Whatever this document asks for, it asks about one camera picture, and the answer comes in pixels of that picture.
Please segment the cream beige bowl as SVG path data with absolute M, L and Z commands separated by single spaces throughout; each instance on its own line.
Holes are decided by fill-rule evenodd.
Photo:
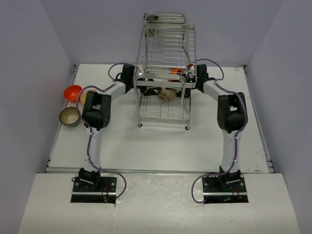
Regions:
M 80 96 L 80 102 L 84 105 L 85 104 L 85 100 L 86 100 L 86 96 L 87 96 L 87 93 L 88 93 L 89 91 L 88 90 L 86 90 L 86 91 L 84 91 L 82 94 L 81 94 L 81 96 Z

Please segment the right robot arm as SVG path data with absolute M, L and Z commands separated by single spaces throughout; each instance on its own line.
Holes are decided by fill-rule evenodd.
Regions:
M 183 75 L 188 82 L 196 82 L 195 88 L 209 95 L 217 102 L 217 123 L 223 134 L 223 156 L 218 173 L 209 173 L 205 178 L 208 186 L 218 187 L 227 192 L 238 183 L 241 178 L 239 166 L 239 142 L 242 131 L 248 123 L 245 96 L 242 92 L 230 91 L 222 87 L 219 82 L 222 78 L 211 78 L 206 64 L 196 66 L 193 70 L 172 69 L 171 74 Z

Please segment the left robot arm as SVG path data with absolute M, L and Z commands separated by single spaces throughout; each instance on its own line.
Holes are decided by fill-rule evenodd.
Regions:
M 136 67 L 128 63 L 122 63 L 122 65 L 120 79 L 111 78 L 113 83 L 107 88 L 100 89 L 94 85 L 89 85 L 78 94 L 81 96 L 86 89 L 95 89 L 95 91 L 87 93 L 83 111 L 78 111 L 79 118 L 89 130 L 86 149 L 87 166 L 81 168 L 79 174 L 82 174 L 83 170 L 90 173 L 84 180 L 84 186 L 91 192 L 95 192 L 101 187 L 101 179 L 99 178 L 101 173 L 116 174 L 123 179 L 124 186 L 127 186 L 126 179 L 121 173 L 100 167 L 101 129 L 107 127 L 110 122 L 111 103 L 134 87 Z

